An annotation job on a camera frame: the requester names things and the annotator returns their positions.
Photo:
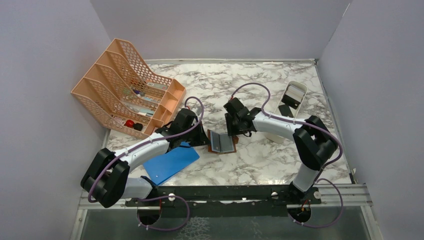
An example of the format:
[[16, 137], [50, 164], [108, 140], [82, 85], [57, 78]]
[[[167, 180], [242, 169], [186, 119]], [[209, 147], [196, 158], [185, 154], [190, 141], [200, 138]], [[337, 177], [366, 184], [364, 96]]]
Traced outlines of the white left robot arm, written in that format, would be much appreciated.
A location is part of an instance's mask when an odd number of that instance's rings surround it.
[[97, 152], [80, 186], [89, 193], [90, 203], [109, 208], [121, 199], [138, 198], [144, 205], [157, 200], [154, 183], [145, 176], [131, 178], [130, 172], [145, 162], [187, 143], [191, 147], [208, 144], [199, 116], [183, 108], [175, 119], [158, 128], [146, 139], [117, 151], [103, 148]]

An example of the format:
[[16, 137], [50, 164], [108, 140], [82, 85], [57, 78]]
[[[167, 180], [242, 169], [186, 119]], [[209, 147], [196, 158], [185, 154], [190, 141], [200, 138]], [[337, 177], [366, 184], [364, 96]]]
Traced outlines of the brown leather card holder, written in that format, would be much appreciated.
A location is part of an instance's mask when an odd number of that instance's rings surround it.
[[208, 152], [218, 155], [236, 153], [236, 144], [239, 141], [237, 136], [229, 136], [227, 132], [217, 133], [210, 129], [207, 130], [207, 136], [210, 141]]

